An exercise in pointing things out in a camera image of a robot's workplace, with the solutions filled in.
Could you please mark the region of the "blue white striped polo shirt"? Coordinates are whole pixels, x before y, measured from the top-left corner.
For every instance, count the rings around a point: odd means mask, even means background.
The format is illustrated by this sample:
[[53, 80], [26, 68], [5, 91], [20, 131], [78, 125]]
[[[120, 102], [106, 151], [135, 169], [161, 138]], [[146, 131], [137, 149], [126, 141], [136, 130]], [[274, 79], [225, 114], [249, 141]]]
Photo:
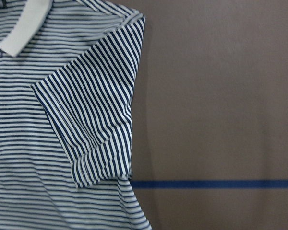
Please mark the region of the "blue white striped polo shirt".
[[0, 230], [149, 230], [130, 184], [145, 16], [0, 0]]

